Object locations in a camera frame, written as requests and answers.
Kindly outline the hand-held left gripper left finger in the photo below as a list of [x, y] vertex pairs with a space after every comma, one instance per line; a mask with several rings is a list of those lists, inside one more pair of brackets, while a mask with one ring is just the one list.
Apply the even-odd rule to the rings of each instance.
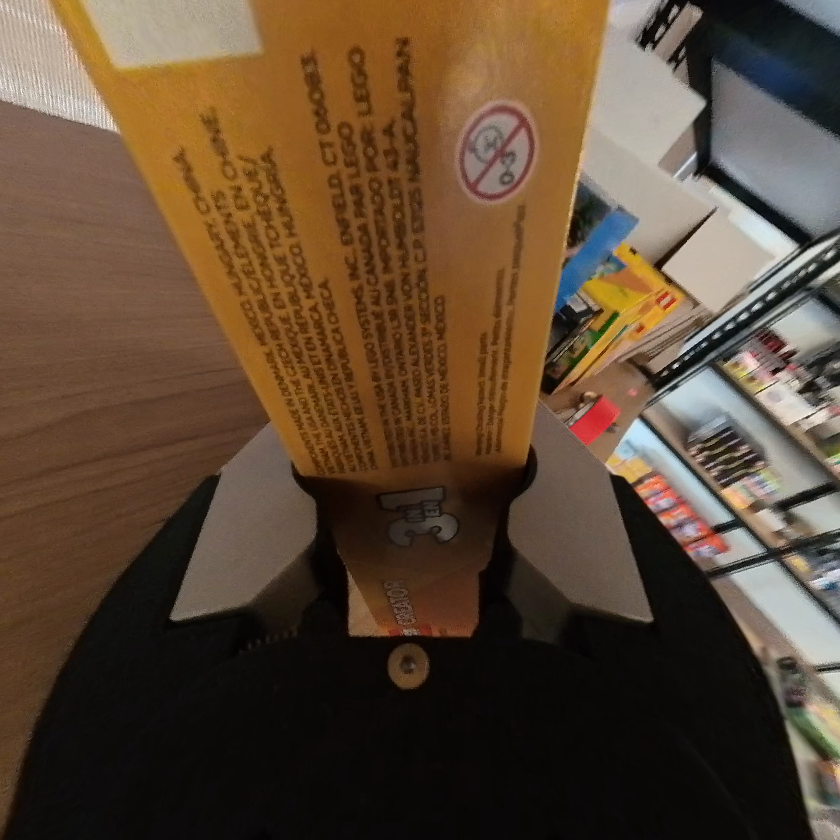
[[244, 613], [269, 635], [289, 634], [319, 594], [310, 563], [317, 530], [316, 503], [267, 425], [217, 474], [171, 620]]

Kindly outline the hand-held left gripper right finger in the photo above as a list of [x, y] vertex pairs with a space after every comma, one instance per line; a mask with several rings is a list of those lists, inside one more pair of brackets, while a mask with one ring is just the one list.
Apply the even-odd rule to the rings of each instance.
[[654, 621], [611, 474], [539, 403], [528, 482], [511, 502], [507, 598], [525, 638], [558, 643], [577, 617]]

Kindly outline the red tape roll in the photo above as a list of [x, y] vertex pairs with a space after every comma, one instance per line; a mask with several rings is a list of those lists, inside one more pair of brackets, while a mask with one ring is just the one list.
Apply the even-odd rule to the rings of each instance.
[[590, 446], [615, 425], [620, 415], [621, 409], [606, 396], [585, 392], [565, 425], [584, 446]]

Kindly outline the yellow toy box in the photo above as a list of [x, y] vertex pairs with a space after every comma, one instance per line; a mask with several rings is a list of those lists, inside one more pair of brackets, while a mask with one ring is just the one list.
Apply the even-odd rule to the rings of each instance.
[[610, 2], [51, 2], [378, 627], [467, 637]]
[[581, 289], [605, 316], [617, 316], [620, 339], [640, 344], [686, 305], [687, 295], [628, 244], [619, 245]]

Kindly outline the wooden desk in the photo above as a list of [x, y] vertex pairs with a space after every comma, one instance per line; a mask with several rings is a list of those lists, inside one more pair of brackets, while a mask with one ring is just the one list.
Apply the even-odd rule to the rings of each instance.
[[2, 788], [111, 583], [266, 416], [119, 136], [2, 103]]

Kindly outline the grey metal shelf rack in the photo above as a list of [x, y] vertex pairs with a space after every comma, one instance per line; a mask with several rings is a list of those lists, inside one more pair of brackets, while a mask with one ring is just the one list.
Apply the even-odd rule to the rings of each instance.
[[632, 445], [709, 521], [698, 562], [766, 645], [838, 694], [838, 284], [658, 389]]

